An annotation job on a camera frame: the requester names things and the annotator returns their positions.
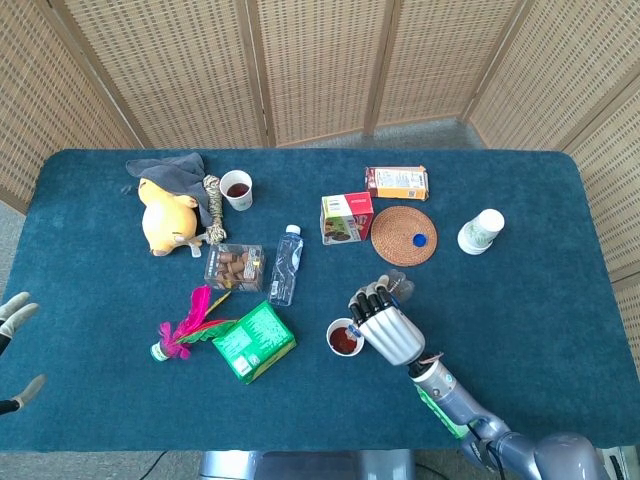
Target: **yellow plush toy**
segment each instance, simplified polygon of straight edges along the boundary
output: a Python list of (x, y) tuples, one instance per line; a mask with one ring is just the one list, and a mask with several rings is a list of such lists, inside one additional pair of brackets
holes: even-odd
[(202, 239), (196, 237), (198, 221), (193, 209), (198, 202), (195, 198), (169, 193), (146, 178), (140, 180), (138, 196), (147, 207), (142, 217), (142, 230), (152, 255), (168, 255), (180, 245), (189, 245), (192, 254), (200, 256), (198, 247), (202, 245)]

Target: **rope toy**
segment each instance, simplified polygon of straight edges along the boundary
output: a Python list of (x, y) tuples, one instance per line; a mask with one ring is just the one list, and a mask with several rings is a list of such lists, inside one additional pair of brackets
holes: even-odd
[(213, 223), (207, 227), (206, 240), (209, 245), (217, 245), (227, 238), (222, 226), (222, 194), (220, 193), (220, 179), (213, 175), (207, 175), (202, 181), (204, 189), (209, 196), (208, 211), (213, 217)]

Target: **round rattan mat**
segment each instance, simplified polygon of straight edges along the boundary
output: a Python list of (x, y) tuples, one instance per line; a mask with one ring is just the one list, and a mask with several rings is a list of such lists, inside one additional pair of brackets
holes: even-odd
[[(414, 245), (414, 237), (427, 237), (423, 247)], [(371, 226), (371, 242), (378, 255), (398, 267), (426, 262), (436, 250), (438, 234), (424, 213), (411, 207), (390, 207), (378, 214)]]

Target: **table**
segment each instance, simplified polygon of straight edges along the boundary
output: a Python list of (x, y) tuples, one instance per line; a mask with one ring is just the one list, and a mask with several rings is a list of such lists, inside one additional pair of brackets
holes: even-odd
[[(420, 402), (404, 368), (368, 347), (333, 355), (327, 325), (347, 316), (359, 286), (389, 268), (371, 242), (323, 246), (322, 195), (363, 190), (365, 166), (424, 165), (426, 202), (410, 205), (438, 231), (425, 264), (405, 269), (416, 292), (404, 312), (484, 406), (540, 438), (575, 431), (600, 447), (640, 441), (640, 385), (578, 171), (554, 152), (200, 150), (206, 170), (254, 180), (254, 206), (225, 209), (230, 243), (262, 244), (267, 277), (279, 235), (302, 227), (294, 303), (278, 308), (298, 346), (251, 385), (210, 344), (187, 361), (156, 363), (162, 321), (180, 321), (203, 283), (207, 249), (152, 257), (143, 205), (124, 165), (177, 150), (66, 150), (42, 170), (6, 295), (29, 290), (40, 313), (2, 357), (2, 391), (49, 381), (23, 411), (0, 419), (0, 450), (354, 450), (456, 445)], [(506, 227), (477, 257), (456, 243), (483, 208)], [(237, 293), (234, 317), (264, 293)]]

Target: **woven panel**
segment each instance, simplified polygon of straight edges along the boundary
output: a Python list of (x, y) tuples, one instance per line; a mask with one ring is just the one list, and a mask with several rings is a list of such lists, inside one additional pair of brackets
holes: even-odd
[(33, 3), (0, 0), (0, 188), (22, 205), (56, 151), (135, 146)]
[(471, 121), (490, 147), (557, 148), (639, 48), (637, 0), (538, 0)]
[(379, 122), (460, 114), (515, 3), (402, 2)]
[(277, 144), (363, 128), (384, 2), (259, 2)]
[(573, 152), (610, 272), (640, 262), (640, 91)]
[(640, 377), (640, 285), (616, 292), (616, 300), (622, 314), (624, 331), (629, 340), (636, 371)]
[(261, 145), (236, 6), (67, 0), (154, 147)]

